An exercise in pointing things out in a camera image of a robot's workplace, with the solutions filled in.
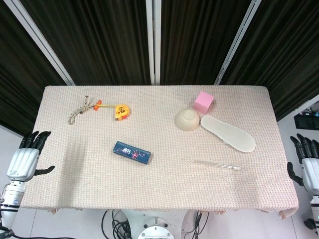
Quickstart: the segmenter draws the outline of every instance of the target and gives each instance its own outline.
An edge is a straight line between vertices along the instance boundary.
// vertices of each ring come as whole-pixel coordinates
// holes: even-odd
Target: knit tablecloth
[[[237,151],[199,126],[186,132],[174,116],[192,107],[201,91],[214,95],[208,115],[237,126],[256,141]],[[84,104],[126,104],[127,119],[113,108],[70,114]],[[27,183],[23,207],[227,211],[258,209],[292,215],[298,199],[268,90],[260,86],[49,86],[34,131],[51,131],[38,169],[55,165]],[[150,151],[148,165],[113,153],[117,141]],[[195,159],[239,165],[234,170]]]

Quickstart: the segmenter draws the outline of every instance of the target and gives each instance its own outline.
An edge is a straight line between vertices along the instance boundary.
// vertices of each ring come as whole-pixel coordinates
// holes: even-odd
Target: shoe insole
[[[212,116],[204,116],[200,124],[206,130],[221,138],[225,143],[241,152],[250,153],[256,147],[255,140],[249,133]]]

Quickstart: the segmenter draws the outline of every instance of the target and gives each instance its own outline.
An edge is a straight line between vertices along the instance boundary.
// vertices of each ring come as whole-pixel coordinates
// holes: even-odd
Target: robotic hand
[[[310,229],[317,229],[319,232],[319,143],[316,140],[310,140],[297,134],[298,139],[290,137],[295,145],[299,163],[302,169],[302,178],[294,172],[294,167],[291,162],[287,164],[289,177],[297,182],[300,186],[304,186],[313,199],[311,200],[311,208],[314,215],[314,220],[308,219],[305,225]]]
[[[38,133],[36,131],[23,138],[6,173],[10,182],[5,185],[0,194],[0,239],[14,235],[11,227],[23,199],[25,183],[33,176],[47,174],[55,168],[51,166],[44,170],[36,169],[39,155],[51,132],[44,131],[39,135]]]

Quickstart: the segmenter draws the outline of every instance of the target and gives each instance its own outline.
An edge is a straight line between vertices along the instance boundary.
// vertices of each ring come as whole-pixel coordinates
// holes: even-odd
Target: pink block
[[[209,106],[214,100],[214,96],[202,91],[199,93],[193,108],[198,112],[205,114],[208,111]]]

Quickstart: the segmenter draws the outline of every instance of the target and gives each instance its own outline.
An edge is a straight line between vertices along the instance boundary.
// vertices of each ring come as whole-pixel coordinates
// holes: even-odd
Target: glass stirring rod
[[[194,163],[198,163],[198,164],[202,164],[202,165],[209,165],[209,166],[216,166],[216,167],[221,167],[221,168],[229,168],[229,169],[233,169],[235,171],[241,170],[240,166],[232,166],[232,165],[226,165],[226,164],[221,164],[221,163],[213,163],[213,162],[200,161],[200,160],[194,160]]]

